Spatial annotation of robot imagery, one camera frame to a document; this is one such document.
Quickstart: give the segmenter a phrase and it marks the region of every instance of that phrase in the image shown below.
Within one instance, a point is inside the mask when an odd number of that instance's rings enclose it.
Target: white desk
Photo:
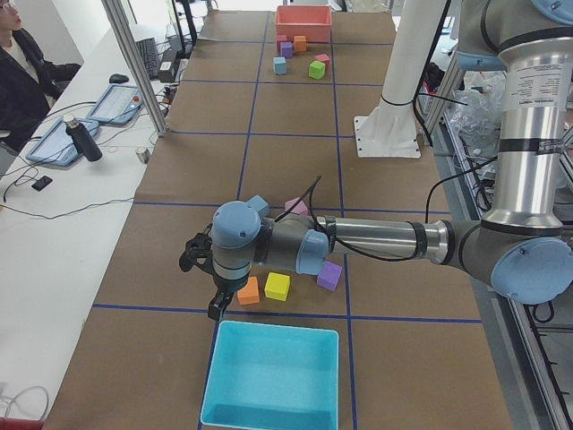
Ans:
[[[136,40],[153,36],[160,41],[164,31],[133,29]],[[112,73],[131,75],[110,31],[53,110],[97,100]],[[156,92],[163,85],[153,83]],[[90,108],[65,112],[81,117]],[[44,133],[57,118],[47,120],[35,135]],[[103,142],[120,130],[101,127],[96,141]],[[30,184],[12,187],[6,204],[53,216],[91,203],[133,197],[145,171],[134,147],[152,147],[153,132],[149,116],[143,116],[131,130],[101,146],[100,161],[89,163],[82,157],[67,169],[40,167],[38,177],[48,175],[54,182],[41,193]],[[16,159],[8,172],[21,166],[23,162]],[[0,181],[0,194],[18,175]],[[0,395],[14,397],[41,385],[49,392],[51,407],[130,208],[130,202],[119,202],[55,220],[0,209]],[[10,417],[37,419],[44,410],[44,394],[31,391],[18,403],[22,408],[13,408]],[[0,416],[4,409],[0,402]]]

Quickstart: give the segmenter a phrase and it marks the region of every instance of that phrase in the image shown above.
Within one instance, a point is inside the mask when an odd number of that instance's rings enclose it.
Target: white stand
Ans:
[[[414,97],[446,0],[406,0],[382,95],[401,104]],[[410,104],[382,98],[369,116],[355,117],[358,157],[420,158]]]

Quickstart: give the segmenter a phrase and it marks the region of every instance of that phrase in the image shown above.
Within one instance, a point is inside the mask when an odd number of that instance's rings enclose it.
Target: blue joint cap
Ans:
[[[492,288],[526,305],[553,300],[573,280],[573,251],[556,237],[538,237],[511,248],[492,271]]]
[[[259,212],[259,216],[261,218],[264,218],[270,214],[269,204],[265,202],[265,200],[258,194],[248,200],[247,205],[251,206],[257,212]]]
[[[329,240],[324,233],[308,230],[296,256],[296,273],[318,275],[329,253]]]
[[[505,64],[497,56],[484,56],[456,51],[458,67],[462,70],[475,70],[479,72],[492,72],[506,70]]]
[[[531,3],[550,20],[573,25],[573,2],[570,0],[531,0]]]
[[[211,238],[221,248],[240,248],[250,244],[260,229],[259,212],[245,202],[229,202],[215,212]]]

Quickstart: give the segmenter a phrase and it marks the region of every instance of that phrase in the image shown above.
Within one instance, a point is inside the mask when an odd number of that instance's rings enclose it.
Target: black bottle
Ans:
[[[101,150],[99,150],[99,146],[94,142],[86,126],[70,114],[64,116],[64,122],[65,132],[72,136],[73,146],[78,153],[85,155],[88,161],[101,159]]]

